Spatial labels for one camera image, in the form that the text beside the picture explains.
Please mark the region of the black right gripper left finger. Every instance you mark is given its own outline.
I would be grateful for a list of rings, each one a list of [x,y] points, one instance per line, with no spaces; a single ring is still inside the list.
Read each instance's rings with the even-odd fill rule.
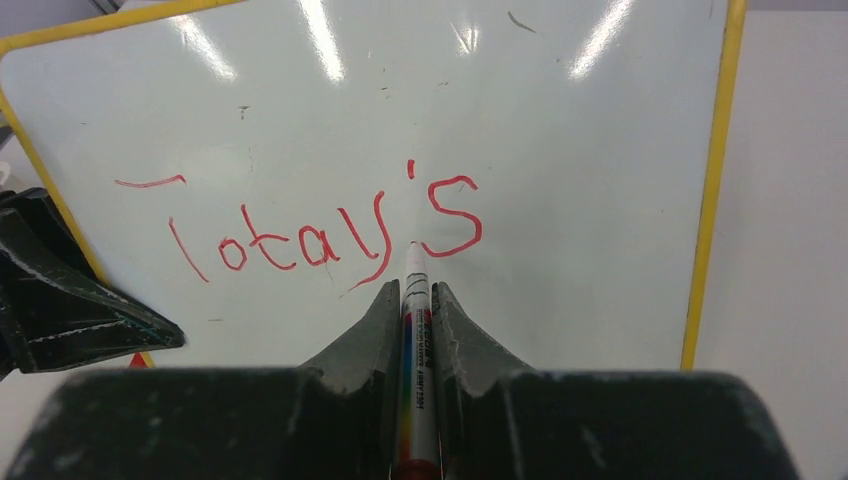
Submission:
[[[386,479],[400,286],[302,365],[90,370],[47,400],[9,479]]]

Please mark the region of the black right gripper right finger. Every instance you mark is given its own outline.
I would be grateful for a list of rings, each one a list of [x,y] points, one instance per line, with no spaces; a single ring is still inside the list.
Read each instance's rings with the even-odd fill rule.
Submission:
[[[765,403],[720,372],[530,367],[432,287],[450,479],[795,479]]]

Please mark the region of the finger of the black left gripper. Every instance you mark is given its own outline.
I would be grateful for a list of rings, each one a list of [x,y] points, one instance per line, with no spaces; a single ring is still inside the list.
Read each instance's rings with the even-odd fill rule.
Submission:
[[[46,189],[1,193],[1,374],[184,346],[172,321],[95,275]]]

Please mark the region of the red whiteboard marker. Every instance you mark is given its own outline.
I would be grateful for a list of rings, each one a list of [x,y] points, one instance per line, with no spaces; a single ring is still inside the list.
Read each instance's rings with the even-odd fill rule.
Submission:
[[[423,246],[411,242],[401,292],[402,337],[393,479],[442,477],[431,285],[425,257]]]

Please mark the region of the yellow framed whiteboard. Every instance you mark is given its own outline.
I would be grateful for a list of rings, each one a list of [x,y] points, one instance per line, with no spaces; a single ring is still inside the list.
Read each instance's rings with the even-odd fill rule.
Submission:
[[[158,366],[306,360],[420,242],[542,369],[675,369],[741,1],[175,1],[4,38],[1,106]]]

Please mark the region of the red marker cap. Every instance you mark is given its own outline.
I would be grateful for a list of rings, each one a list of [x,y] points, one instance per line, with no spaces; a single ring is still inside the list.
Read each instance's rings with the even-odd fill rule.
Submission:
[[[147,356],[144,353],[135,353],[128,365],[129,368],[145,369],[148,368]]]

